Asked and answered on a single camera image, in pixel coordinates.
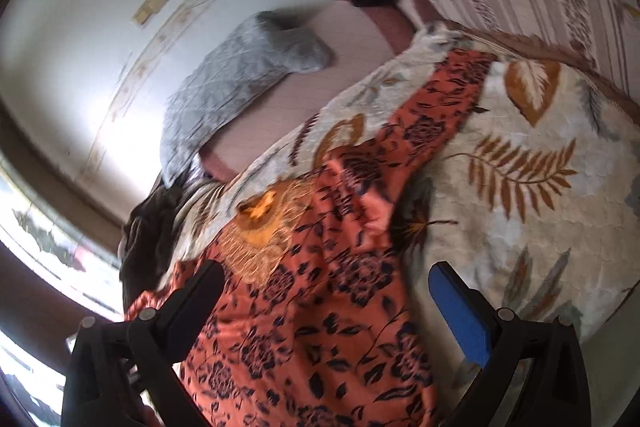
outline floral pattern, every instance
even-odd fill
[[[235,389],[231,380],[231,369],[218,361],[213,364],[209,374],[209,387],[221,399],[227,399]]]
[[[409,140],[416,147],[421,147],[435,140],[443,132],[444,122],[436,122],[433,118],[421,116],[416,123],[410,125],[404,131],[402,139]]]
[[[271,302],[275,306],[287,298],[289,290],[293,286],[293,272],[287,270],[282,264],[278,265],[271,274],[267,288],[262,292],[262,299]]]
[[[384,263],[377,251],[352,257],[345,253],[338,261],[338,268],[331,272],[338,291],[351,296],[351,302],[364,308],[373,296],[391,284],[394,267]]]
[[[248,346],[242,348],[242,363],[249,369],[251,378],[262,378],[262,372],[276,367],[275,356],[271,350],[271,337],[259,335]]]
[[[414,169],[473,111],[492,58],[450,52],[374,139],[329,151],[306,177],[309,204],[287,218],[290,247],[267,280],[249,282],[226,263],[223,229],[199,260],[175,267],[170,287],[135,302],[130,318],[160,306],[204,259],[226,264],[225,291],[180,369],[212,425],[433,425],[431,368],[388,229]],[[259,250],[233,248],[259,263]]]

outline patterned blanket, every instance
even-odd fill
[[[475,113],[408,183],[392,222],[445,409],[478,369],[463,360],[428,295],[433,263],[448,261],[492,305],[522,318],[560,315],[582,341],[640,279],[640,130],[604,97],[600,79],[487,36],[421,31],[404,54],[276,143],[224,194],[200,200],[174,253],[174,262],[196,258],[238,203],[318,167],[336,146],[372,138],[454,45],[498,61]]]
[[[412,172],[476,107],[493,60],[452,50],[372,139],[243,201],[197,261],[129,310],[157,308],[204,259],[223,264],[223,293],[178,373],[212,425],[435,425],[389,221]]]
[[[448,261],[494,307],[573,323],[580,341],[640,279],[637,107],[634,122],[620,109],[629,100],[601,77],[551,60],[549,48],[520,42],[528,57],[547,57],[528,59],[486,34],[466,37],[459,45],[500,60],[476,114],[416,174],[392,224],[449,407],[479,367],[463,360],[428,294],[434,263]]]

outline white wall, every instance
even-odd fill
[[[143,1],[12,0],[0,20],[0,96],[36,146],[72,180],[87,162],[124,74],[183,0],[170,0],[142,29],[131,17]],[[191,44],[182,40],[182,55],[170,58],[174,75],[146,81],[127,118],[112,129],[97,176],[83,188],[125,219],[159,172],[162,104],[180,80],[249,14],[324,1],[216,1],[208,26],[200,24]]]

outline grey quilted fabric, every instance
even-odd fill
[[[198,149],[265,90],[289,73],[322,70],[331,58],[308,28],[285,30],[270,12],[245,20],[168,100],[160,141],[164,185],[173,185]]]

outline beige leaf-print blanket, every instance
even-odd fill
[[[428,294],[434,263],[448,261],[494,307],[572,322],[581,341],[640,280],[638,126],[597,78],[470,34],[459,45],[500,61],[476,114],[408,185],[393,225],[445,409],[479,368]]]
[[[478,369],[462,360],[428,295],[433,263],[449,261],[495,307],[537,321],[561,315],[581,340],[640,279],[640,131],[601,94],[607,86],[553,60],[556,50],[531,61],[487,35],[444,26],[419,32],[406,52],[338,95],[222,191],[205,194],[174,250],[174,261],[193,259],[240,201],[310,171],[333,147],[371,138],[454,46],[500,60],[476,113],[407,185],[392,230],[410,267],[444,409]]]

